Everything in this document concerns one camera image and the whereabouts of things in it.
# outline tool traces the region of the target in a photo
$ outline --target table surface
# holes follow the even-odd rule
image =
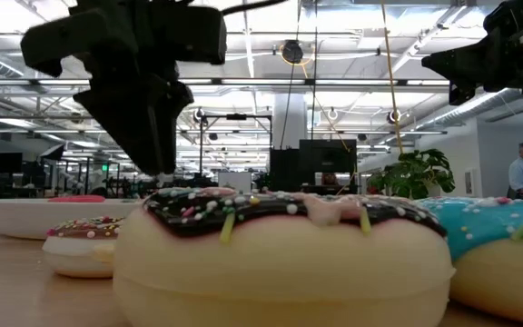
[[[132,327],[114,301],[111,280],[55,275],[44,262],[42,243],[0,235],[0,326]],[[464,326],[523,324],[450,303],[439,327]]]

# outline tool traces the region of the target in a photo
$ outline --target ceiling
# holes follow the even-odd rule
[[[193,4],[224,8],[241,3],[242,0],[196,0]],[[387,123],[386,115],[392,111],[393,106],[388,82],[384,23],[379,3],[324,0],[319,1],[317,14],[311,3],[308,0],[302,1],[298,24],[298,2],[293,0],[245,14],[226,16],[225,23],[229,32],[227,63],[223,66],[179,63],[181,78],[192,79],[195,103],[182,112],[178,128],[190,131],[198,129],[198,124],[193,120],[197,108],[207,114],[272,114],[274,95],[288,92],[291,78],[316,78],[324,81],[323,84],[317,82],[317,101],[313,106],[319,116],[315,126],[317,129],[332,129],[321,112],[323,107],[325,113],[336,111],[337,118],[333,120],[336,130],[391,130],[392,126]],[[20,49],[21,37],[30,26],[66,16],[69,5],[75,5],[75,0],[0,0],[0,64],[7,68],[6,74],[15,74],[24,79],[49,78],[25,66]],[[497,2],[477,2],[477,5],[479,6],[450,6],[449,2],[426,0],[387,3],[391,70],[394,79],[408,82],[407,86],[396,87],[395,95],[397,107],[403,114],[400,124],[405,129],[411,129],[412,125],[416,126],[434,113],[449,109],[449,83],[440,75],[423,68],[420,59],[434,52],[474,44],[484,37],[485,31],[481,27],[483,18],[495,8]],[[297,27],[298,39],[305,52],[303,61],[307,64],[295,67],[291,76],[291,66],[282,59],[280,48],[284,40],[296,38]],[[52,116],[49,119],[28,122],[31,125],[0,120],[0,129],[53,131],[46,133],[46,137],[88,143],[88,146],[77,145],[74,149],[86,150],[94,146],[116,151],[117,145],[108,134],[99,133],[101,127],[94,120],[57,119],[58,116],[87,115],[83,107],[70,96],[87,87],[85,79],[90,75],[74,58],[65,59],[63,69],[61,78],[73,81],[47,84],[40,86],[40,89],[29,85],[0,83],[0,115],[17,116],[16,120],[21,122],[27,122],[26,119],[34,115]],[[0,70],[0,79],[2,78],[5,76]],[[232,85],[207,85],[211,78],[242,80]],[[261,85],[243,81],[246,79],[276,79],[277,82]],[[335,84],[332,79],[344,79],[346,82]],[[365,79],[371,81],[366,84],[361,82]],[[306,104],[311,110],[311,89],[303,84],[292,89],[293,92],[305,94]],[[269,126],[260,124],[263,122],[247,120],[237,124],[234,121],[220,120],[212,126],[212,131],[242,129],[259,132],[219,134],[216,141],[205,139],[208,146],[206,150],[211,152],[205,156],[204,167],[266,167],[269,135],[263,128]],[[88,133],[70,132],[75,130],[86,130]],[[198,136],[184,134],[178,137],[179,163],[189,170],[195,168],[194,160],[199,155],[198,146],[195,145]],[[384,141],[393,146],[391,139],[381,139],[376,135],[365,144],[385,144]],[[118,158],[125,160],[125,155]]]

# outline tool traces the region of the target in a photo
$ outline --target metal frame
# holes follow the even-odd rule
[[[262,126],[265,133],[268,133],[270,135],[270,148],[271,148],[271,142],[272,139],[272,121],[271,121],[271,115],[270,114],[241,114],[240,117],[245,117],[245,119],[252,118],[256,122],[260,123],[258,119],[266,118],[270,121],[270,129],[263,127],[263,124],[260,123],[260,126]],[[212,118],[213,121],[209,123],[206,129],[203,130],[203,118]],[[215,123],[217,123],[220,119],[227,119],[227,120],[235,120],[232,119],[232,114],[205,114],[203,113],[201,118],[199,119],[199,174],[203,174],[203,133],[207,132]],[[239,130],[231,131],[232,133],[239,133]]]

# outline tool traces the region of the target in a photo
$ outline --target potted plant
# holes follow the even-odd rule
[[[399,155],[398,163],[374,173],[368,184],[379,191],[388,190],[390,195],[410,199],[428,197],[429,189],[434,186],[439,186],[445,193],[455,189],[449,161],[437,149]]]

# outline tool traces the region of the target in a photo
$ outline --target toy donut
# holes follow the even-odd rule
[[[523,322],[523,201],[435,198],[421,203],[449,231],[457,268],[451,297]]]
[[[127,218],[113,287],[134,326],[437,326],[446,231],[389,197],[161,190]]]
[[[45,260],[65,276],[112,277],[111,252],[123,222],[123,218],[99,217],[62,223],[47,233]]]

